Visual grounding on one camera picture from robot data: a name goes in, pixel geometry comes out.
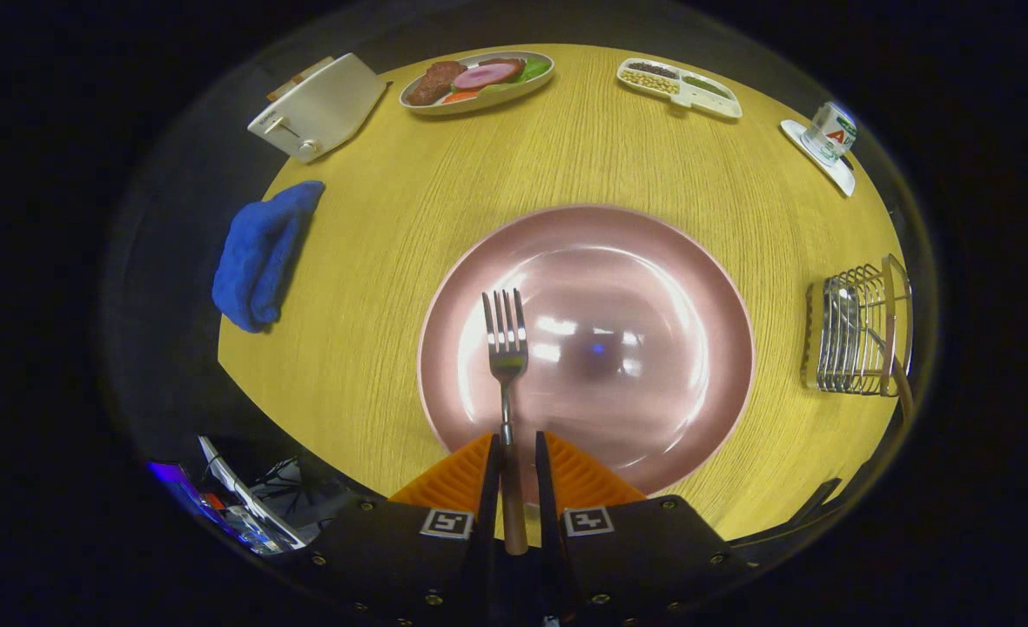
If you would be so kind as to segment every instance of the metal rack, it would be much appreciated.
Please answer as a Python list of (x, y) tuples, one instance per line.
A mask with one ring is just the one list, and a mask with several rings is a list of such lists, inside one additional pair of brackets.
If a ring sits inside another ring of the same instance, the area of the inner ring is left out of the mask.
[(882, 258), (881, 267), (867, 263), (809, 288), (801, 372), (809, 388), (860, 396), (901, 396), (907, 390), (912, 284), (893, 255)]

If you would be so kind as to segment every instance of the orange gripper pad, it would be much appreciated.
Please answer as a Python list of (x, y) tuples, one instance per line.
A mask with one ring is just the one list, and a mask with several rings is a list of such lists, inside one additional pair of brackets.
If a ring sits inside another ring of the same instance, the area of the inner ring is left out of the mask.
[(564, 510), (570, 508), (611, 507), (645, 501), (637, 488), (572, 443), (548, 432), (545, 432), (545, 442), (553, 467), (557, 517), (563, 516)]
[(409, 485), (390, 496), (396, 504), (424, 508), (473, 512), (479, 515), (490, 436), (479, 436), (457, 451), (437, 462)]

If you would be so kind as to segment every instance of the lettuce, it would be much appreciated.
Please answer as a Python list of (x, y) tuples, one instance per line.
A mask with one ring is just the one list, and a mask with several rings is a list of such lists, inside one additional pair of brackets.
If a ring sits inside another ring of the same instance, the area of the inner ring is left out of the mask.
[(517, 82), (498, 82), (494, 84), (486, 84), (485, 87), (479, 88), (479, 95), (493, 95), (497, 91), (505, 91), (507, 88), (517, 87)]
[(537, 78), (545, 74), (550, 66), (552, 64), (546, 60), (525, 60), (525, 69), (521, 71), (521, 76), (518, 76), (514, 82), (525, 82), (525, 80)]

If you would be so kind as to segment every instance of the white oval plate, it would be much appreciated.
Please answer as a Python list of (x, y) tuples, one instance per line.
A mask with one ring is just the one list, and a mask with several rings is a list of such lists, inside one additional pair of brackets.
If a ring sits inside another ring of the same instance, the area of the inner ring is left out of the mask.
[(409, 102), (406, 102), (406, 96), (412, 95), (413, 89), (417, 88), (417, 85), (421, 82), (421, 78), (425, 78), (425, 75), (423, 74), (421, 76), (417, 76), (417, 79), (407, 84), (406, 87), (401, 90), (401, 95), (398, 96), (398, 102), (401, 103), (401, 106), (405, 107), (407, 110), (416, 112), (419, 115), (450, 115), (454, 114), (454, 112), (477, 111), (481, 110), (481, 108), (501, 105), (502, 103), (507, 103), (510, 100), (518, 99), (521, 96), (537, 91), (538, 88), (544, 87), (546, 82), (553, 79), (553, 71), (556, 69), (556, 61), (553, 61), (552, 57), (539, 52), (526, 52), (525, 50), (503, 50), (502, 52), (471, 54), (470, 57), (464, 57), (463, 59), (456, 61), (470, 69), (477, 66), (481, 63), (481, 61), (486, 60), (545, 60), (548, 61), (549, 65), (545, 74), (542, 74), (537, 78), (525, 80), (525, 82), (518, 83), (517, 86), (503, 88), (502, 91), (483, 94), (475, 96), (473, 99), (458, 100), (457, 102), (447, 105), (442, 105), (439, 102), (433, 105), (411, 105)]

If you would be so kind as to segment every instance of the round table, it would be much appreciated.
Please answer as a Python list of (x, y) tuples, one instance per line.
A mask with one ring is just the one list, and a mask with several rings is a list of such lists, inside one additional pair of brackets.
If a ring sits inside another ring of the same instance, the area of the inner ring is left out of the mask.
[[(446, 456), (419, 404), (417, 341), (458, 257), (538, 209), (638, 210), (722, 263), (757, 341), (757, 378), (733, 436), (664, 492), (688, 500), (724, 539), (786, 521), (820, 482), (849, 479), (871, 456), (895, 406), (800, 379), (809, 284), (884, 254), (903, 259), (880, 195), (851, 155), (856, 187), (843, 197), (777, 126), (804, 116), (701, 68), (664, 60), (732, 87), (742, 118), (674, 110), (622, 86), (623, 60), (661, 60), (640, 52), (542, 43), (441, 59), (515, 48), (553, 57), (552, 82), (490, 110), (421, 117), (397, 102), (434, 60), (421, 61), (381, 75), (392, 84), (350, 143), (308, 165), (288, 160), (264, 197), (306, 180), (327, 190), (280, 322), (251, 334), (224, 318), (220, 364), (296, 441), (391, 494)], [(537, 508), (526, 519), (539, 545)]]

